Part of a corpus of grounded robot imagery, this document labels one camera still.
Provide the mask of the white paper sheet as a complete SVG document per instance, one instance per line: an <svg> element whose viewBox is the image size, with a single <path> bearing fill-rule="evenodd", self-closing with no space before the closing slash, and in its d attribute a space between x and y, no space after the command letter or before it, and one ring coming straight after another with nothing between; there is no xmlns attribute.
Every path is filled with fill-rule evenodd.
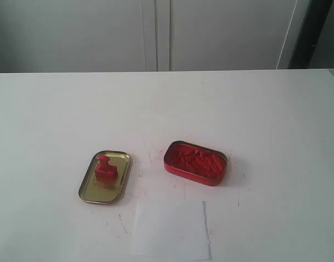
<svg viewBox="0 0 334 262"><path fill-rule="evenodd" d="M146 257L211 260L205 202L138 201L130 252Z"/></svg>

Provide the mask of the red ink pad tin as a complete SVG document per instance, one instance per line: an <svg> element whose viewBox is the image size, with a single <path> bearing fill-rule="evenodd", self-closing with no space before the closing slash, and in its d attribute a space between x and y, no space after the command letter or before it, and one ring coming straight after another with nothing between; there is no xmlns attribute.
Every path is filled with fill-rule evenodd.
<svg viewBox="0 0 334 262"><path fill-rule="evenodd" d="M166 171L207 186L219 185L228 166L224 153L181 140L171 143L163 161Z"/></svg>

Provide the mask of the gold tin lid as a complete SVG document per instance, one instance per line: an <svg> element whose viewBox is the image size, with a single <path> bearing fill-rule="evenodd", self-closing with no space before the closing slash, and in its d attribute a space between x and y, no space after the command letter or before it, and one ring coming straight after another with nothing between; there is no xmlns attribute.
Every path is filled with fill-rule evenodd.
<svg viewBox="0 0 334 262"><path fill-rule="evenodd" d="M109 163L117 166L118 178L114 188L105 188L104 185L96 179L94 170L98 164L97 156L101 154L110 157ZM131 157L125 152L104 150L96 153L93 156L80 185L78 192L80 199L91 204L114 203L123 194L126 180L129 177L130 166Z"/></svg>

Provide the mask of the red plastic stamp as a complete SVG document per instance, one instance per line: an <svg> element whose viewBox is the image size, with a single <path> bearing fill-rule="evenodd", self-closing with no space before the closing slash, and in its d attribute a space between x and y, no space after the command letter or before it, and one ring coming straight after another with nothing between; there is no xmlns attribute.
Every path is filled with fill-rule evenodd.
<svg viewBox="0 0 334 262"><path fill-rule="evenodd" d="M97 156L98 164L94 170L96 179L104 185L105 188L114 188L118 178L117 166L109 163L110 157L101 154Z"/></svg>

